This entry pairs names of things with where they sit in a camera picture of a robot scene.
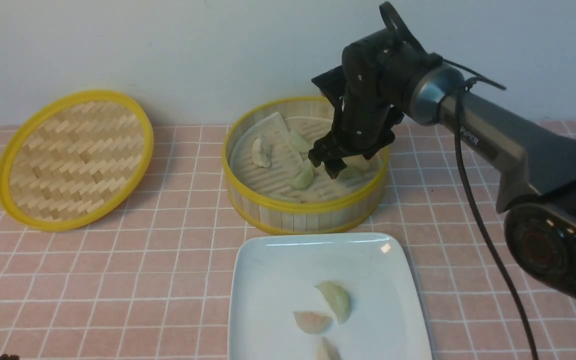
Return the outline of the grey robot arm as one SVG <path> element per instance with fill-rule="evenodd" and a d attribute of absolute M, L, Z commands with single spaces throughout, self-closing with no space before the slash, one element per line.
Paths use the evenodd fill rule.
<path fill-rule="evenodd" d="M 342 63 L 313 84 L 334 108 L 329 133 L 308 157 L 330 178 L 345 158 L 371 159 L 393 143 L 408 116 L 441 125 L 498 171 L 496 211 L 515 262 L 540 283 L 576 299 L 576 139 L 558 135 L 470 89 L 501 85 L 427 53 L 414 38 L 387 29 L 351 43 Z"/>

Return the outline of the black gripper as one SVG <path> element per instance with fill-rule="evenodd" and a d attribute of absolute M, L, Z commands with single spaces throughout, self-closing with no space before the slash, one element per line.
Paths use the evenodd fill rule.
<path fill-rule="evenodd" d="M 313 78 L 334 108 L 329 133 L 308 153 L 314 167 L 324 163 L 336 180 L 343 158 L 369 160 L 394 141 L 393 126 L 410 109 L 414 89 L 444 60 L 387 29 L 358 39 L 342 51 L 342 63 Z"/>

